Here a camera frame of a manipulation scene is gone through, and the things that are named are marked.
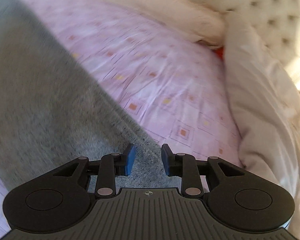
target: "pink bed sheet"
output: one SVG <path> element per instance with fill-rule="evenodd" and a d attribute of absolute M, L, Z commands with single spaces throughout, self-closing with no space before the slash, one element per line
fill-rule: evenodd
<path fill-rule="evenodd" d="M 242 166 L 223 64 L 212 51 L 100 0 L 22 1 L 159 145 Z M 2 219 L 5 194 L 1 188 L 1 234 L 9 228 Z"/>

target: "metal screw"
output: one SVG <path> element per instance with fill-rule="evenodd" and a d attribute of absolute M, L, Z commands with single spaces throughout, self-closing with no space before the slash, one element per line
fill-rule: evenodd
<path fill-rule="evenodd" d="M 197 187 L 189 187 L 186 189 L 186 193 L 191 196 L 196 196 L 201 193 L 201 190 L 198 189 Z"/>
<path fill-rule="evenodd" d="M 108 187 L 102 187 L 102 188 L 98 189 L 98 191 L 97 191 L 97 193 L 102 196 L 111 195 L 112 192 L 113 192 L 113 190 Z"/>

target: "gray blanket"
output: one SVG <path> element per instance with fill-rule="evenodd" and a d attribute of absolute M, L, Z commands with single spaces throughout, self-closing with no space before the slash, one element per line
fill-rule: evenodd
<path fill-rule="evenodd" d="M 0 177 L 12 188 L 78 156 L 98 160 L 135 143 L 119 187 L 177 187 L 160 147 L 18 0 L 0 0 Z"/>

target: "white blanket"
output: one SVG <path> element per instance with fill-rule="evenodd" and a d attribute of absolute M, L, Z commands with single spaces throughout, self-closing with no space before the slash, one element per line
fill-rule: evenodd
<path fill-rule="evenodd" d="M 300 239 L 300 95 L 255 30 L 236 13 L 227 20 L 226 86 L 242 135 L 239 158 L 290 192 L 296 208 L 288 231 Z"/>

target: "cream pillow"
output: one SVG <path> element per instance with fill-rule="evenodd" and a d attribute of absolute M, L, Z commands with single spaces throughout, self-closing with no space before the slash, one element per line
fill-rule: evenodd
<path fill-rule="evenodd" d="M 239 159 L 292 195 L 287 229 L 300 239 L 300 94 L 255 29 L 237 13 L 226 19 L 226 89 L 242 136 Z"/>
<path fill-rule="evenodd" d="M 189 0 L 106 0 L 137 10 L 179 31 L 191 42 L 223 45 L 225 22 L 218 12 Z"/>

